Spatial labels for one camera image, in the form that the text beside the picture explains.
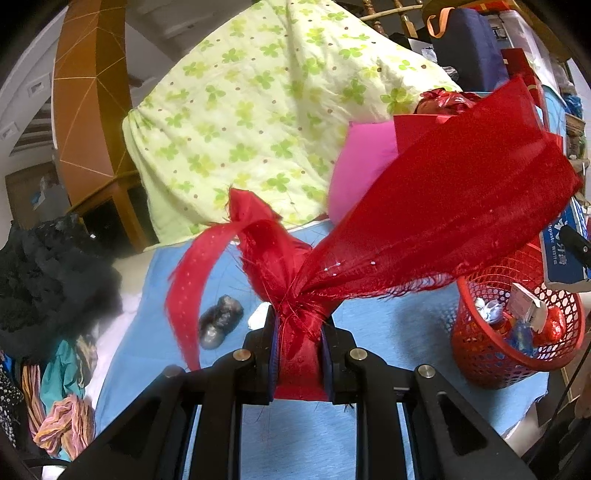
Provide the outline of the green clover pattern quilt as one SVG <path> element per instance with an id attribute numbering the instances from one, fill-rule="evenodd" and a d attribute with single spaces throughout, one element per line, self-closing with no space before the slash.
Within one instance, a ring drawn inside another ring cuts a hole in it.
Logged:
<path id="1" fill-rule="evenodd" d="M 455 90 L 438 65 L 332 1 L 259 1 L 190 50 L 124 118 L 160 245 L 228 219 L 252 191 L 287 227 L 325 212 L 353 122 L 414 111 Z"/>

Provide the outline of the striped colourful scarf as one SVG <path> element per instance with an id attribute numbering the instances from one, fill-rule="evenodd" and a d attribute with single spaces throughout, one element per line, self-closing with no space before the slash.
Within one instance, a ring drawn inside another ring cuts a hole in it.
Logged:
<path id="1" fill-rule="evenodd" d="M 40 400 L 40 384 L 46 366 L 26 364 L 21 374 L 31 439 L 50 457 L 64 461 L 74 460 L 95 437 L 95 414 L 91 400 L 86 397 L 86 387 L 98 363 L 97 349 L 89 336 L 80 336 L 69 343 L 76 351 L 79 380 L 85 388 L 83 399 L 70 394 L 55 402 L 46 414 Z"/>

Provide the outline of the red paper shopping bag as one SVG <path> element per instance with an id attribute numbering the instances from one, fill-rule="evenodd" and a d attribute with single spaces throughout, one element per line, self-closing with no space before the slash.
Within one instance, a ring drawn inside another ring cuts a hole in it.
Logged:
<path id="1" fill-rule="evenodd" d="M 397 151 L 403 154 L 428 131 L 446 123 L 452 115 L 442 114 L 405 114 L 393 117 L 396 133 Z"/>

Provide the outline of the magenta pillow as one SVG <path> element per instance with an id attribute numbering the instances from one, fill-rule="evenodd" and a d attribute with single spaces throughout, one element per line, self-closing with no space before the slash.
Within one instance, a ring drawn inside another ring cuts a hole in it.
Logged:
<path id="1" fill-rule="evenodd" d="M 345 144 L 329 181 L 327 209 L 332 224 L 346 217 L 398 154 L 393 119 L 349 123 Z"/>

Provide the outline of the white rectangular carton box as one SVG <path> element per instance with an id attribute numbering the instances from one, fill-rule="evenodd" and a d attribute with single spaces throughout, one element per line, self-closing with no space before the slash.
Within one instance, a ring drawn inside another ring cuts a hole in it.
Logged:
<path id="1" fill-rule="evenodd" d="M 507 310 L 515 320 L 525 322 L 534 332 L 541 333 L 544 329 L 548 316 L 546 303 L 520 283 L 514 282 L 511 286 Z"/>

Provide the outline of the black white dotted garment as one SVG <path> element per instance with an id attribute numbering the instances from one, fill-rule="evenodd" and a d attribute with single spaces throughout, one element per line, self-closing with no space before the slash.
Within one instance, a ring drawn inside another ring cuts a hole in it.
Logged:
<path id="1" fill-rule="evenodd" d="M 16 409 L 24 400 L 22 392 L 14 385 L 4 364 L 0 372 L 1 429 L 13 447 L 16 446 L 15 425 L 18 423 Z"/>

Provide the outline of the black clothing pile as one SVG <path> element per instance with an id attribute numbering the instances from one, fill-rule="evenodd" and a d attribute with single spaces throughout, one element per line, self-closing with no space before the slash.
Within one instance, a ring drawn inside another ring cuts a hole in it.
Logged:
<path id="1" fill-rule="evenodd" d="M 13 223 L 1 248 L 1 350 L 17 361 L 48 361 L 121 311 L 121 276 L 75 214 L 31 229 Z"/>

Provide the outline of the teal garment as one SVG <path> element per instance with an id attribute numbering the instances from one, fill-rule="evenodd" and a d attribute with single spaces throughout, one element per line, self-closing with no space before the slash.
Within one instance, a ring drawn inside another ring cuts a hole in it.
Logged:
<path id="1" fill-rule="evenodd" d="M 48 414 L 55 402 L 70 394 L 83 399 L 85 388 L 79 380 L 79 365 L 75 348 L 63 340 L 47 363 L 40 384 L 40 400 Z"/>

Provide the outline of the red mesh waste basket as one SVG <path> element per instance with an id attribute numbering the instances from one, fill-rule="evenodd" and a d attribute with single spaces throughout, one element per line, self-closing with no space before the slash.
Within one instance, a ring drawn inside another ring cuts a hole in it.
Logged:
<path id="1" fill-rule="evenodd" d="M 512 286 L 518 283 L 548 307 L 561 309 L 565 333 L 553 344 L 524 341 L 518 347 L 516 317 L 509 312 Z M 540 247 L 528 244 L 504 259 L 458 280 L 458 313 L 451 345 L 456 364 L 471 383 L 485 389 L 511 386 L 538 372 L 566 366 L 580 349 L 585 318 L 580 297 L 552 291 L 543 280 Z"/>

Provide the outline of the red plastic bag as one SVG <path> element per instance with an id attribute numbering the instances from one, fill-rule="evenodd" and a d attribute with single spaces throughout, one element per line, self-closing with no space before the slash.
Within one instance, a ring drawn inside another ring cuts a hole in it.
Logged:
<path id="1" fill-rule="evenodd" d="M 447 91 L 438 88 L 421 94 L 416 114 L 459 115 L 473 108 L 481 96 L 471 92 Z"/>

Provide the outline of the black plastic bag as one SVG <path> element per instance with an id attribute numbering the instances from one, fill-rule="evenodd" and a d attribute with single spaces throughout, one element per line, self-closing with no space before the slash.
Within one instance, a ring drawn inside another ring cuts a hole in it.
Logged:
<path id="1" fill-rule="evenodd" d="M 222 295 L 198 320 L 199 344 L 205 350 L 221 346 L 229 333 L 235 330 L 243 317 L 242 304 L 235 298 Z"/>

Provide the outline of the white tissue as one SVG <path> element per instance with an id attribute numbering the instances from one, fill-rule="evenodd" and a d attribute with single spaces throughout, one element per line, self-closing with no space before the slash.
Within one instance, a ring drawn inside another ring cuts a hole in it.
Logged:
<path id="1" fill-rule="evenodd" d="M 249 316 L 249 320 L 247 321 L 247 326 L 249 326 L 249 330 L 259 330 L 263 329 L 264 325 L 266 325 L 266 317 L 269 313 L 270 303 L 263 302 L 260 303 L 259 306 L 252 312 L 252 315 Z"/>

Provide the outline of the blue foil wrapper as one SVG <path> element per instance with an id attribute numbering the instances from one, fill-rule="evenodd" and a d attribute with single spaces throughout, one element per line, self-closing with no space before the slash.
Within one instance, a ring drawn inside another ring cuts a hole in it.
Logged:
<path id="1" fill-rule="evenodd" d="M 536 358 L 538 349 L 534 346 L 533 340 L 533 330 L 522 320 L 516 321 L 506 338 L 506 342 L 513 349 L 529 358 Z"/>

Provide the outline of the red mesh ribbon wrap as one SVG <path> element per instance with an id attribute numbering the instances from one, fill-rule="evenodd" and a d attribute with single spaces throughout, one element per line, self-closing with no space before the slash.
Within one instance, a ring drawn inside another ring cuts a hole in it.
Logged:
<path id="1" fill-rule="evenodd" d="M 318 245 L 297 240 L 256 193 L 228 192 L 228 222 L 195 238 L 165 308 L 182 357 L 199 361 L 198 313 L 231 241 L 279 321 L 277 395 L 322 400 L 322 324 L 342 302 L 435 290 L 514 253 L 580 188 L 521 78 L 428 131 L 391 162 Z"/>

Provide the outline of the blue toothpaste box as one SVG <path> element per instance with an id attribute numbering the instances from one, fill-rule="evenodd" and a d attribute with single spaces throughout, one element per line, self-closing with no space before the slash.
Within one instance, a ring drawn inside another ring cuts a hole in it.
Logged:
<path id="1" fill-rule="evenodd" d="M 540 233 L 545 284 L 555 291 L 589 292 L 590 268 L 584 267 L 560 242 L 559 232 L 564 225 L 590 241 L 583 209 L 571 198 L 562 213 Z"/>

